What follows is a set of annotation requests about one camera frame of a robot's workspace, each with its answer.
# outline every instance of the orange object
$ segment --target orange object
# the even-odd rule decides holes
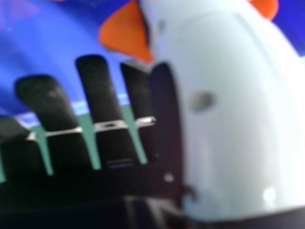
[[[267,19],[272,20],[279,9],[278,0],[250,0],[252,5]]]
[[[101,26],[99,41],[111,50],[141,59],[153,60],[146,44],[145,26],[139,6],[135,0],[115,12]]]

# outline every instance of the white plastic casing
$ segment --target white plastic casing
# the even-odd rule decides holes
[[[142,0],[180,101],[187,216],[248,219],[305,205],[305,69],[245,0]],[[195,111],[192,98],[214,104]]]

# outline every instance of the orange fin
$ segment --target orange fin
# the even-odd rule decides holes
[[[135,0],[116,11],[101,26],[99,41],[107,48],[141,59],[153,60],[146,43],[145,26]]]
[[[269,20],[276,16],[279,9],[278,0],[250,0],[250,3]]]

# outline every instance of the blue surface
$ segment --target blue surface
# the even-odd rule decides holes
[[[39,9],[33,16],[16,19],[12,2],[26,2]],[[76,114],[88,112],[75,68],[75,59],[105,50],[97,42],[101,23],[129,0],[2,0],[0,2],[0,115],[18,115],[30,125],[35,116],[13,93],[16,79],[47,73],[61,83]],[[300,55],[305,55],[305,0],[280,0],[274,22],[290,39]],[[128,97],[118,63],[107,58],[121,104]]]

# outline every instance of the green surface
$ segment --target green surface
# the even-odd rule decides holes
[[[128,126],[129,126],[129,131],[132,136],[133,143],[135,145],[135,148],[137,150],[140,162],[142,164],[147,163],[147,159],[142,147],[142,144],[139,140],[138,132],[135,128],[134,125],[134,118],[132,115],[132,110],[129,105],[122,106],[122,113],[124,115],[124,119],[126,120]],[[78,117],[81,126],[83,127],[83,135],[87,144],[87,147],[89,149],[89,154],[92,162],[92,167],[94,169],[101,169],[101,163],[99,160],[99,155],[97,152],[97,147],[96,143],[94,140],[94,133],[93,133],[93,127],[92,127],[92,121],[90,115],[82,115]],[[37,126],[33,128],[33,130],[37,133],[37,136],[39,138],[39,145],[41,147],[41,153],[42,157],[44,160],[44,163],[47,168],[47,172],[49,175],[53,174],[52,166],[51,166],[51,161],[50,161],[50,156],[48,152],[48,147],[47,147],[47,142],[46,142],[46,137],[44,134],[44,130],[42,127]],[[0,182],[5,181],[5,176],[3,174],[3,169],[2,169],[2,163],[0,163]]]

